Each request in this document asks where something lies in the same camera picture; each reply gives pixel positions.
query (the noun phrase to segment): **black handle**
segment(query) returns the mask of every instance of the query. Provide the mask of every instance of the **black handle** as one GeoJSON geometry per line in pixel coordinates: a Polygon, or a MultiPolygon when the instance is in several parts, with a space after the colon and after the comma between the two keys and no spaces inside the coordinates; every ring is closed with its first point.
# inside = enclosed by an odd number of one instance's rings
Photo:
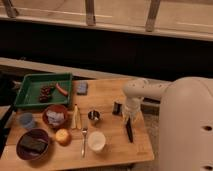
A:
{"type": "Polygon", "coordinates": [[[127,134],[128,134],[128,137],[129,137],[129,141],[131,143],[133,143],[133,134],[132,134],[132,126],[131,126],[130,118],[128,119],[128,121],[126,123],[126,130],[127,130],[127,134]]]}
{"type": "Polygon", "coordinates": [[[8,119],[12,115],[13,110],[14,110],[14,105],[11,105],[9,107],[9,109],[5,112],[5,114],[3,115],[2,119],[0,120],[0,135],[2,135],[2,133],[4,131],[4,127],[5,127],[8,119]]]}

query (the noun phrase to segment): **floor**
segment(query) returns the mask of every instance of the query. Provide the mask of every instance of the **floor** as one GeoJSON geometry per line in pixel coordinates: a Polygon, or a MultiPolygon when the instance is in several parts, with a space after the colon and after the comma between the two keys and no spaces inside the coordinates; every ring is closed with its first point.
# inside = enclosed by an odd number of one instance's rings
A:
{"type": "MultiPolygon", "coordinates": [[[[19,18],[86,26],[83,0],[13,0],[19,18]]],[[[97,28],[145,32],[151,0],[94,0],[97,28]]],[[[5,10],[0,1],[0,17],[5,10]]],[[[207,0],[163,0],[156,18],[157,35],[213,40],[213,3],[207,0]]]]}

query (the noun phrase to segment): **cup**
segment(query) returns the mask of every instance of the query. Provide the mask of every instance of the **cup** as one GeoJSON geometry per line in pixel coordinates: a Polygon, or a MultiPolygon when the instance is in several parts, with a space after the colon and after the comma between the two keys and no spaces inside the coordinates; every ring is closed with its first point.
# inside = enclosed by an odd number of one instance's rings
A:
{"type": "Polygon", "coordinates": [[[88,113],[88,118],[92,125],[96,125],[100,121],[100,113],[96,110],[92,110],[88,113]]]}
{"type": "Polygon", "coordinates": [[[27,130],[35,128],[36,126],[32,113],[22,113],[19,116],[19,123],[21,124],[22,127],[24,127],[27,130]]]}
{"type": "Polygon", "coordinates": [[[106,137],[100,131],[92,132],[88,137],[88,146],[95,153],[101,153],[106,145],[106,137]]]}

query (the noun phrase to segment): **black wall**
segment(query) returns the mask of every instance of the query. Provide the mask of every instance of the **black wall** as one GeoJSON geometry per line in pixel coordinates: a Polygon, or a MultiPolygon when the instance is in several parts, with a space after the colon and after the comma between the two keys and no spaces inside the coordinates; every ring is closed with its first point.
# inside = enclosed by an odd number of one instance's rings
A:
{"type": "Polygon", "coordinates": [[[213,77],[213,42],[0,21],[0,56],[175,80],[213,77]]]}

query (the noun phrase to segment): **brown bowl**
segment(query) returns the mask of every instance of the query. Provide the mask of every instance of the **brown bowl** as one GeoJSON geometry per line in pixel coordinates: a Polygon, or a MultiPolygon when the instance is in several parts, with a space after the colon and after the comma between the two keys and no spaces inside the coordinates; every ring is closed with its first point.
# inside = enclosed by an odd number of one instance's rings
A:
{"type": "Polygon", "coordinates": [[[38,129],[38,128],[31,129],[30,131],[23,134],[21,138],[19,139],[18,144],[16,146],[16,153],[22,160],[27,160],[27,161],[36,160],[41,158],[47,152],[49,144],[50,144],[50,138],[45,130],[38,129]],[[40,153],[35,153],[34,151],[23,147],[21,145],[21,141],[25,136],[32,137],[33,139],[46,143],[45,148],[40,153]]]}
{"type": "Polygon", "coordinates": [[[50,128],[59,129],[68,120],[67,108],[64,105],[60,105],[60,104],[50,105],[44,110],[43,115],[42,115],[42,119],[43,119],[44,123],[46,125],[48,125],[50,128]],[[47,112],[49,110],[56,112],[56,113],[63,113],[64,114],[64,120],[62,122],[60,122],[58,125],[53,125],[53,124],[49,123],[48,116],[47,116],[47,112]]]}

